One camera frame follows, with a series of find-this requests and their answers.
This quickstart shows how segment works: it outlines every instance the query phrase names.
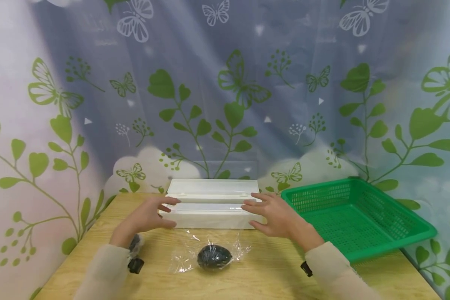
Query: sleeve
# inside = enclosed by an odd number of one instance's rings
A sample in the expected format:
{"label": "sleeve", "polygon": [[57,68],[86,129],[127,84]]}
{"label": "sleeve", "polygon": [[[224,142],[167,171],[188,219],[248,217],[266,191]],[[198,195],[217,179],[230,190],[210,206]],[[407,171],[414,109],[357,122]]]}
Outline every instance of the sleeve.
{"label": "sleeve", "polygon": [[74,300],[117,299],[127,277],[129,253],[122,247],[102,246],[93,257]]}
{"label": "sleeve", "polygon": [[326,242],[305,254],[320,287],[337,300],[379,300],[380,296],[352,269],[343,254]]}

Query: wall backdrop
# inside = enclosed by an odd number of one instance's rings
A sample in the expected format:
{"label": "wall backdrop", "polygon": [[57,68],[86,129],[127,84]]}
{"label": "wall backdrop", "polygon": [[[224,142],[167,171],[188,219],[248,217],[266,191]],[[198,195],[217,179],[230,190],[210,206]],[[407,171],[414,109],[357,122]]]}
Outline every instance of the wall backdrop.
{"label": "wall backdrop", "polygon": [[406,252],[450,300],[450,0],[0,1],[0,299],[117,193],[351,175],[437,227]]}

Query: white box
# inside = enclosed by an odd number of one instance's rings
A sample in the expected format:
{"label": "white box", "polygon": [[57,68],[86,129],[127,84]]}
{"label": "white box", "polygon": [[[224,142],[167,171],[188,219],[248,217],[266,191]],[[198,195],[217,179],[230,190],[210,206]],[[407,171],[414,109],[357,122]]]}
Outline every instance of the white box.
{"label": "white box", "polygon": [[263,223],[261,215],[241,209],[243,200],[258,193],[256,180],[172,179],[167,196],[182,202],[168,205],[164,219],[177,222],[177,228],[253,229],[251,220]]}

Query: wooden table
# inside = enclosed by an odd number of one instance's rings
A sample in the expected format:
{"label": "wooden table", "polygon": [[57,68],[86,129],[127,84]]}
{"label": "wooden table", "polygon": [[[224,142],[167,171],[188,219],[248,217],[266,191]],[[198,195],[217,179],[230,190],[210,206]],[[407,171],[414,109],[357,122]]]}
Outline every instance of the wooden table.
{"label": "wooden table", "polygon": [[[112,230],[147,196],[117,196],[35,299],[72,299],[96,250],[108,243]],[[192,232],[199,237],[210,233]],[[120,299],[330,299],[313,277],[308,278],[300,269],[302,255],[290,241],[266,237],[256,230],[241,233],[251,251],[228,269],[213,275],[199,269],[171,274],[172,253],[183,245],[183,233],[155,230],[144,234],[140,257],[145,265],[140,274],[128,276]],[[399,251],[354,267],[383,299],[440,299]]]}

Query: green basket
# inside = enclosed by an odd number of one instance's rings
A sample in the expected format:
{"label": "green basket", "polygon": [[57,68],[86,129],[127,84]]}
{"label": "green basket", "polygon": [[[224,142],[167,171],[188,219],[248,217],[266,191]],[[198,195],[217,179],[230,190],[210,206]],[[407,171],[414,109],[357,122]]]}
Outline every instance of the green basket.
{"label": "green basket", "polygon": [[437,234],[423,218],[357,177],[284,190],[282,198],[351,263]]}

